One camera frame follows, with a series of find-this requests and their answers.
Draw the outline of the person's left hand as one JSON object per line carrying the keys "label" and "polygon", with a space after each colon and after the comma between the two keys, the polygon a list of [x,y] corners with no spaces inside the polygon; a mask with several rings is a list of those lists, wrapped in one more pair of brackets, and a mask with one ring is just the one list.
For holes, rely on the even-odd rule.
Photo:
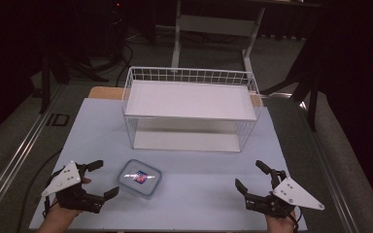
{"label": "person's left hand", "polygon": [[80,213],[78,210],[62,208],[54,200],[37,233],[64,233]]}

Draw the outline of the person's right hand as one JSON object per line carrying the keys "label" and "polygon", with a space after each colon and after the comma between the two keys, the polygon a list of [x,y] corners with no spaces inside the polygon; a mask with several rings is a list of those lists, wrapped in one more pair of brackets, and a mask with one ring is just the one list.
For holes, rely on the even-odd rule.
{"label": "person's right hand", "polygon": [[268,233],[293,233],[295,224],[290,217],[275,218],[266,216],[265,219]]}

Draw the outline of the black metal stand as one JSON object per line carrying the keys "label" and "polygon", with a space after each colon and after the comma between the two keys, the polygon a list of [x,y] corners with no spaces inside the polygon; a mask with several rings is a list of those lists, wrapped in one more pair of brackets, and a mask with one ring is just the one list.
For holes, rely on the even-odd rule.
{"label": "black metal stand", "polygon": [[293,102],[302,102],[307,95],[310,95],[307,122],[313,131],[316,130],[315,116],[320,82],[321,56],[316,54],[315,49],[319,41],[319,29],[320,22],[317,21],[308,35],[303,48],[292,64],[287,77],[282,82],[260,91],[263,95],[271,95],[286,86],[297,83],[297,87],[290,96],[290,99]]}

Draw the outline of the light blue table mat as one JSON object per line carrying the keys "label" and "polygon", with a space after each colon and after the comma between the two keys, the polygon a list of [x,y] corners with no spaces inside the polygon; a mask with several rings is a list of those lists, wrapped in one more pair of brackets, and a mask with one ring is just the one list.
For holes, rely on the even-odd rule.
{"label": "light blue table mat", "polygon": [[265,196],[270,178],[256,162],[276,170],[287,167],[267,109],[240,152],[135,150],[120,101],[86,98],[56,165],[98,159],[104,165],[88,173],[89,193],[102,194],[117,186],[121,169],[131,159],[158,169],[162,179],[147,198],[122,189],[100,213],[80,214],[71,225],[74,230],[261,232],[266,228],[264,215],[246,209],[235,183],[241,181],[251,193]]}

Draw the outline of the metal floor rail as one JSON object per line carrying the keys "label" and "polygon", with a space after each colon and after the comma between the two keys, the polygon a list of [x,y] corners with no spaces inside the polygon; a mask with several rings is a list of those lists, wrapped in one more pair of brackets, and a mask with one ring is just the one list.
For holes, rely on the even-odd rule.
{"label": "metal floor rail", "polygon": [[323,183],[325,184],[327,193],[332,202],[332,204],[327,205],[326,208],[332,208],[335,210],[334,216],[337,216],[341,222],[343,233],[358,233],[351,209],[334,172],[331,170],[329,160],[326,157],[320,138],[309,123],[310,108],[307,107],[304,102],[297,104],[297,108],[304,119],[304,126],[312,140],[312,145],[317,151],[318,166],[320,167]]}
{"label": "metal floor rail", "polygon": [[14,177],[17,175],[17,172],[19,171],[29,152],[32,150],[36,140],[40,136],[46,122],[50,118],[50,111],[53,108],[54,103],[58,99],[59,95],[64,91],[65,87],[66,85],[62,84],[54,89],[52,96],[50,97],[51,101],[49,106],[42,114],[39,114],[31,129],[20,143],[15,154],[0,174],[0,201],[11,185]]}

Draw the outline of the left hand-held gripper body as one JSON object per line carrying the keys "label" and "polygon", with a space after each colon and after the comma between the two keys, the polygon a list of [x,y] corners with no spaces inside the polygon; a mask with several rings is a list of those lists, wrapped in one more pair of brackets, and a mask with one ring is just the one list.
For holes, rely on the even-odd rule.
{"label": "left hand-held gripper body", "polygon": [[45,214],[49,212],[51,207],[51,194],[55,195],[62,208],[95,214],[100,213],[106,201],[104,197],[89,194],[82,187],[87,171],[86,165],[71,161],[51,175],[47,187],[42,192],[42,196],[46,198],[44,202]]}

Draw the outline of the clear plastic food container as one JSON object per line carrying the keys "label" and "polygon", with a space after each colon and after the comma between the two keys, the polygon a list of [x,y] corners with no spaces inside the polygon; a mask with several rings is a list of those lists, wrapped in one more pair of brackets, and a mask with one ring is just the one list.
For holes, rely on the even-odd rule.
{"label": "clear plastic food container", "polygon": [[118,183],[126,191],[150,199],[162,179],[161,172],[137,159],[128,160],[118,175]]}

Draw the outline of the white metal desk frame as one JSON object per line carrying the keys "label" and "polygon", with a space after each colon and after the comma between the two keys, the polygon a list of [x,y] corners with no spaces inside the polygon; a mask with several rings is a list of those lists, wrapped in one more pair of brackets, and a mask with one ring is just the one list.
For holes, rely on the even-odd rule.
{"label": "white metal desk frame", "polygon": [[290,8],[290,9],[319,9],[322,4],[305,3],[304,0],[238,0],[239,3],[249,2],[254,4],[258,11],[255,19],[235,19],[224,17],[206,17],[184,15],[182,13],[182,2],[177,0],[175,19],[175,43],[172,54],[171,70],[179,70],[181,54],[181,32],[199,32],[210,34],[221,34],[229,36],[240,36],[249,39],[248,45],[241,50],[241,56],[246,72],[252,72],[251,53],[254,47],[255,38],[262,23],[266,8]]}

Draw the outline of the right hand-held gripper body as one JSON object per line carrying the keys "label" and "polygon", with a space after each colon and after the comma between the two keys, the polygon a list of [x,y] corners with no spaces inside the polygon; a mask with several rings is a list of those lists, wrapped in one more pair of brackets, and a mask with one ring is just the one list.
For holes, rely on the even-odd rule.
{"label": "right hand-held gripper body", "polygon": [[317,198],[305,190],[292,178],[288,178],[284,171],[270,169],[266,175],[271,176],[272,190],[262,197],[248,192],[244,188],[246,209],[272,217],[288,217],[295,207],[313,210],[324,210]]}

